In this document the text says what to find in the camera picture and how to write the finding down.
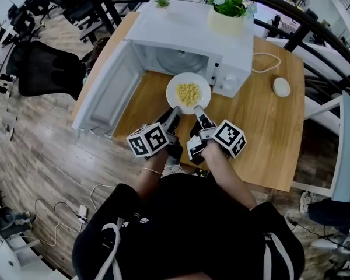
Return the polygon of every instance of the food on plate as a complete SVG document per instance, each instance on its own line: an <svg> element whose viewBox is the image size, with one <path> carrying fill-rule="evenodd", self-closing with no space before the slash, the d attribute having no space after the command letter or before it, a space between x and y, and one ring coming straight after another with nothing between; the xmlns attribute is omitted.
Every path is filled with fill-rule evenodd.
<svg viewBox="0 0 350 280"><path fill-rule="evenodd" d="M195 83L181 83L176 86L176 94L180 103L191 107L200 99L200 87Z"/></svg>

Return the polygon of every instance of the floor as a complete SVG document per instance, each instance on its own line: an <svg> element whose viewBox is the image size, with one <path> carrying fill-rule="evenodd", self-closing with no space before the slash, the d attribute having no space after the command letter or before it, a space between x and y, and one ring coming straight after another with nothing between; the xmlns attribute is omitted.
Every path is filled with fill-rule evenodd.
<svg viewBox="0 0 350 280"><path fill-rule="evenodd" d="M55 10L51 20L45 21L41 31L41 41L55 48L73 52L79 57L89 52L92 46L79 41L79 30L69 24ZM10 87L12 97L0 96L0 106L7 107L17 116L17 121L4 120L0 117L0 130L6 124L15 128L11 142L0 138L0 189L5 196L3 203L15 211L35 213L35 201L42 199L54 205L66 202L74 211L80 204L89 208L89 216L94 213L89 199L91 190L97 184L116 186L118 183L132 184L141 168L141 160L134 158L126 146L108 142L90 133L74 131L71 128L71 113L75 101L64 94L52 94L39 97L22 97L17 84ZM334 167L330 159L324 135L324 142L319 150L309 149L313 143L314 132L308 123L304 127L302 155L297 167L297 177L306 178L308 171L322 179L321 173L313 172L313 167L326 161L327 171ZM334 137L329 135L329 142L334 146ZM322 233L323 228L309 221L299 212L300 190L290 193L251 186L259 201L271 201L279 212L290 216L313 232ZM99 187L93 199L97 206L109 196L112 188ZM54 244L54 228L62 222L75 230L80 224L72 211L59 204L54 212L48 205L37 203L37 219L28 236L38 237ZM333 254L311 249L310 243L316 236L297 226L295 235L302 242L306 253L304 280L322 279L324 272L332 265L329 259L340 263L340 258ZM71 264L71 251L78 234L60 226L57 232L57 245L52 247L43 243L37 251L55 268L69 276L74 276Z"/></svg>

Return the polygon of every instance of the power strip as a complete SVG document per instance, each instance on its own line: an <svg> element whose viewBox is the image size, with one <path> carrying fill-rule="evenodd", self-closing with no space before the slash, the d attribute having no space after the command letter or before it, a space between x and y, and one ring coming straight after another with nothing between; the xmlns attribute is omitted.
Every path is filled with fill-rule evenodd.
<svg viewBox="0 0 350 280"><path fill-rule="evenodd" d="M81 205L79 207L79 216L82 218L87 218L87 213L88 213L88 209L85 205ZM81 221L82 223L85 223L85 221L81 218L78 219L79 221Z"/></svg>

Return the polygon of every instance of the white microwave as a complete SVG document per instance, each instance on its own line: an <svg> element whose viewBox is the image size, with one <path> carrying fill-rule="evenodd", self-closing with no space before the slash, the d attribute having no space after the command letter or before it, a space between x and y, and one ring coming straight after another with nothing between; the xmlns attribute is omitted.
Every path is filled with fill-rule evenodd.
<svg viewBox="0 0 350 280"><path fill-rule="evenodd" d="M207 26L209 8L173 0L165 10L149 2L107 59L72 127L110 136L145 71L195 72L214 93L235 96L251 72L253 18L244 20L240 36L225 36Z"/></svg>

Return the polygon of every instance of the office chair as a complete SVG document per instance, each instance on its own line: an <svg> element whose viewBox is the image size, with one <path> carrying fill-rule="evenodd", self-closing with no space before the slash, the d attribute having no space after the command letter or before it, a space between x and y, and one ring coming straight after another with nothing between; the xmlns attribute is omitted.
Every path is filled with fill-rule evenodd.
<svg viewBox="0 0 350 280"><path fill-rule="evenodd" d="M24 5L34 16L43 16L40 20L41 23L46 16L50 19L49 13L56 8L55 5L49 7L50 3L49 0L26 0Z"/></svg>
<svg viewBox="0 0 350 280"><path fill-rule="evenodd" d="M90 16L91 20L96 22L97 16L93 9L93 4L89 0L50 0L56 5L64 8L63 15L66 20L74 24Z"/></svg>
<svg viewBox="0 0 350 280"><path fill-rule="evenodd" d="M23 96L67 93L77 100L86 69L75 54L39 41L22 41L9 56L6 73L19 78L18 90Z"/></svg>
<svg viewBox="0 0 350 280"><path fill-rule="evenodd" d="M35 20L25 8L18 9L16 14L11 13L11 16L13 16L13 18L10 23L13 26L14 31L18 33L19 40L25 38L31 40L33 37L40 38L40 36L37 36L36 34L44 27L44 25L42 24L39 28L34 30Z"/></svg>

